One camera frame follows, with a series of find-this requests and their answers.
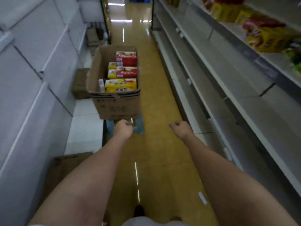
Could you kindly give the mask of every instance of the floor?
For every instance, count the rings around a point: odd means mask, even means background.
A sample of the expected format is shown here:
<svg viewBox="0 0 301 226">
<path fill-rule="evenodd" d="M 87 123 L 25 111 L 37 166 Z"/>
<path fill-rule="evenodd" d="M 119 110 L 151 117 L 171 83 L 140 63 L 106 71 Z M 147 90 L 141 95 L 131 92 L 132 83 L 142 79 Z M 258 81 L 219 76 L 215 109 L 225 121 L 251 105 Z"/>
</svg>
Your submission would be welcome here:
<svg viewBox="0 0 301 226">
<path fill-rule="evenodd" d="M 186 146 L 168 123 L 181 120 L 156 45 L 150 35 L 151 3 L 108 0 L 113 45 L 135 46 L 141 65 L 141 110 L 145 134 L 126 144 L 107 207 L 111 226 L 131 218 L 137 204 L 148 217 L 167 223 L 179 216 L 189 225 L 218 225 Z"/>
</svg>

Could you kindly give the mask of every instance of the yellow tiled floor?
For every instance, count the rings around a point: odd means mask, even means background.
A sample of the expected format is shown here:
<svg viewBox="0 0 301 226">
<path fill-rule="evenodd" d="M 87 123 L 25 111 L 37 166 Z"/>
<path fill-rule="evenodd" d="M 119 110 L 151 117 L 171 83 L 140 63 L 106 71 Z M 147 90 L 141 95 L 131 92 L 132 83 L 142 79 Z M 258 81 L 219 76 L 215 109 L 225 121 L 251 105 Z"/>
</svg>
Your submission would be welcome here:
<svg viewBox="0 0 301 226">
<path fill-rule="evenodd" d="M 168 126 L 182 118 L 146 22 L 151 20 L 151 4 L 110 5 L 110 18 L 132 20 L 112 22 L 109 29 L 113 45 L 138 49 L 145 125 L 145 134 L 134 133 L 123 149 L 107 207 L 110 224 L 121 225 L 140 203 L 159 223 L 179 216 L 189 225 L 218 225 L 211 205 L 204 205 L 198 196 L 201 191 L 208 200 L 188 149 Z"/>
</svg>

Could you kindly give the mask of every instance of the blue pallet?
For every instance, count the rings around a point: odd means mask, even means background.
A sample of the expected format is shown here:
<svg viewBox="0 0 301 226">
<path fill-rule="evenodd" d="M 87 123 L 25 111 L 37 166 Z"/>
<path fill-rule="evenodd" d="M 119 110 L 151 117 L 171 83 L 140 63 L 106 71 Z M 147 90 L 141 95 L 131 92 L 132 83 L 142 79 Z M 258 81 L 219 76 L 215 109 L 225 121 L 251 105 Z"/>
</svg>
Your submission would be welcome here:
<svg viewBox="0 0 301 226">
<path fill-rule="evenodd" d="M 151 0 L 131 0 L 131 1 L 134 3 L 137 3 L 137 2 L 150 3 L 151 2 Z"/>
</svg>

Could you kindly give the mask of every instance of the person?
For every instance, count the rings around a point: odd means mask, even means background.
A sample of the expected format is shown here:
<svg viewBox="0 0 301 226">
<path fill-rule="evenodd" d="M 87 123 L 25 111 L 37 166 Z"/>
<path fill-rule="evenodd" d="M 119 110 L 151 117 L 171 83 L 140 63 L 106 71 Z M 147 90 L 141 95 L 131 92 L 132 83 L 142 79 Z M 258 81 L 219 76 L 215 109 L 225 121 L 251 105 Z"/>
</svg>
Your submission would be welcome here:
<svg viewBox="0 0 301 226">
<path fill-rule="evenodd" d="M 170 127 L 189 149 L 220 225 L 296 225 L 281 204 L 255 179 L 211 151 L 185 121 Z M 29 225 L 101 225 L 120 155 L 133 127 L 119 121 L 113 137 L 75 168 L 49 195 Z M 171 225 L 185 225 L 172 221 Z M 161 225 L 140 216 L 123 225 Z"/>
</svg>

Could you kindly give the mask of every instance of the supermarket shelf unit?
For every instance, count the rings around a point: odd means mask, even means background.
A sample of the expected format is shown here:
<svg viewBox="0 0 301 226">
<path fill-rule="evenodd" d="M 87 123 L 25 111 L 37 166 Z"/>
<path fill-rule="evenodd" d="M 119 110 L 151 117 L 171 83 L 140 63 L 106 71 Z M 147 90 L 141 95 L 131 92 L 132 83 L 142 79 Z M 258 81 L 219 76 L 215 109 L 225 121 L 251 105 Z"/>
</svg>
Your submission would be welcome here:
<svg viewBox="0 0 301 226">
<path fill-rule="evenodd" d="M 215 28 L 224 25 L 206 20 L 210 16 L 193 5 L 153 4 L 153 37 L 182 117 L 197 137 L 261 182 L 301 222 L 300 105 L 266 75 L 268 61 L 258 61 L 263 58 L 227 30 L 243 48 L 233 47 Z"/>
</svg>

